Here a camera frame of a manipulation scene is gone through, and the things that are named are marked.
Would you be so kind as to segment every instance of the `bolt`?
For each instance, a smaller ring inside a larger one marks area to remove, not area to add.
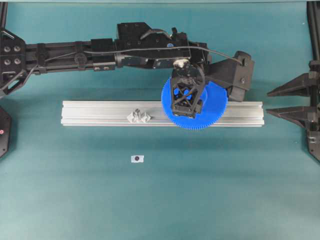
[[[18,64],[21,63],[21,60],[20,60],[19,58],[16,58],[16,59],[14,60],[14,63],[18,65]]]
[[[19,51],[21,50],[21,47],[19,47],[19,46],[14,46],[13,50],[16,51],[16,52],[19,52]]]
[[[10,64],[11,64],[11,61],[10,61],[9,59],[6,59],[6,60],[4,60],[4,64],[5,64],[5,65],[10,65]]]
[[[3,50],[4,50],[6,53],[8,53],[8,52],[11,51],[11,48],[10,48],[9,46],[5,46],[5,47],[3,48]]]

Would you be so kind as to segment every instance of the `metal profile bar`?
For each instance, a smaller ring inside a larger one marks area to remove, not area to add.
[[[151,116],[148,122],[129,122],[139,109]],[[173,127],[160,101],[63,101],[63,126]],[[224,115],[211,127],[261,127],[265,124],[261,101],[230,101]]]

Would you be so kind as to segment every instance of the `blue gear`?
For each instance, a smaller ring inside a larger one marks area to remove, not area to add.
[[[171,77],[162,89],[161,102],[165,114],[175,125],[184,129],[199,130],[211,126],[222,117],[228,103],[227,91],[213,82],[205,86],[200,97],[203,101],[200,114],[196,113],[195,118],[174,116],[171,109],[170,80]]]

